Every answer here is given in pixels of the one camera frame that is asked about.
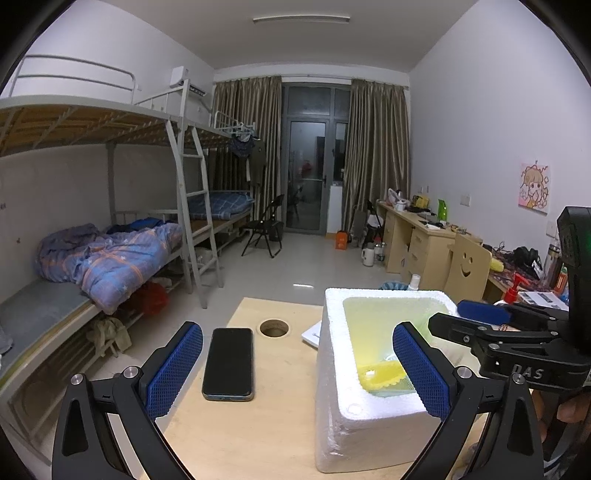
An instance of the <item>black folding chair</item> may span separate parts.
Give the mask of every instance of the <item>black folding chair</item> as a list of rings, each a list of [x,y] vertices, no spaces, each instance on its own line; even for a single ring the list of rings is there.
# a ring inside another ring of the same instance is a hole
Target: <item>black folding chair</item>
[[[259,236],[256,239],[255,247],[258,245],[259,240],[262,237],[265,237],[265,242],[267,243],[267,250],[269,250],[269,255],[271,256],[271,258],[275,258],[277,254],[281,251],[281,249],[283,248],[283,245],[281,244],[282,231],[280,230],[282,222],[275,218],[275,214],[277,213],[277,209],[283,203],[283,197],[283,194],[276,197],[275,200],[273,200],[269,205],[267,205],[267,208],[258,220],[251,220],[244,226],[244,228],[250,229],[252,233],[251,237],[248,239],[248,242],[246,243],[246,246],[244,247],[244,250],[242,251],[242,257],[244,256],[244,253],[246,252],[248,246],[251,244],[252,238],[257,233]],[[271,252],[271,246],[269,245],[269,235],[273,233],[275,233],[275,237],[279,240],[279,250],[277,250],[275,254]]]

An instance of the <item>glass door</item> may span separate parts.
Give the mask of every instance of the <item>glass door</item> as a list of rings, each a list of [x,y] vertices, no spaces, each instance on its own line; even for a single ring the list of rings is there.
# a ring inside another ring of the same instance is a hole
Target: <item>glass door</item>
[[[285,227],[324,235],[331,186],[343,180],[350,91],[344,86],[306,83],[286,84],[283,93]]]
[[[287,211],[285,226],[322,233],[327,202],[326,130],[327,122],[289,122],[287,166]]]

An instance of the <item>bed ladder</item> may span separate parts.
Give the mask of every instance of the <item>bed ladder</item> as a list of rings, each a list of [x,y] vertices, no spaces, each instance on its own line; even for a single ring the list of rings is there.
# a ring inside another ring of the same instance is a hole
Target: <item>bed ladder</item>
[[[195,277],[195,285],[197,287],[197,295],[199,297],[199,303],[201,307],[207,308],[207,299],[205,298],[204,285],[201,283],[201,275],[205,273],[210,267],[216,267],[217,284],[221,288],[223,287],[222,275],[220,273],[220,264],[217,257],[217,245],[215,239],[215,233],[213,231],[213,220],[212,220],[212,207],[209,198],[209,182],[207,180],[207,163],[205,161],[205,155],[199,141],[199,135],[195,127],[189,127],[191,130],[191,137],[195,144],[197,154],[186,154],[184,152],[184,137],[186,128],[184,126],[184,118],[181,117],[178,122],[178,134],[175,138],[174,129],[172,122],[167,120],[166,131],[168,134],[168,140],[173,148],[174,161],[177,166],[177,208],[179,209],[178,222],[183,227],[183,270],[186,289],[189,293],[193,291],[193,284],[191,282],[191,269],[193,270],[193,276]],[[201,178],[202,188],[197,192],[187,192],[185,175],[184,175],[184,159],[191,158],[199,160],[201,164]],[[207,225],[193,232],[191,228],[191,217],[189,215],[189,203],[190,197],[197,195],[203,195],[205,201],[205,211],[207,216]],[[209,232],[209,241],[212,249],[212,258],[204,266],[199,268],[197,264],[197,255],[195,254],[194,239],[205,232]]]

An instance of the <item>anime girl poster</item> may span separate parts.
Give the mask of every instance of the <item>anime girl poster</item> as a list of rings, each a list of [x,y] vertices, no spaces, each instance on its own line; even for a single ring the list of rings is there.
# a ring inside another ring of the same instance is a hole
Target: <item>anime girl poster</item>
[[[521,164],[519,205],[538,212],[548,213],[550,200],[550,167],[536,162]]]

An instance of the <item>mattress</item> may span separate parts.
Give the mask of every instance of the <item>mattress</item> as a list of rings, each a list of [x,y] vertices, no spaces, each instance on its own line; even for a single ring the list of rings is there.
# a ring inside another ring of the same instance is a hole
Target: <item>mattress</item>
[[[210,192],[213,220],[229,220],[232,215],[246,212],[254,203],[252,197],[245,192]],[[205,195],[189,198],[189,215],[191,220],[206,220]]]

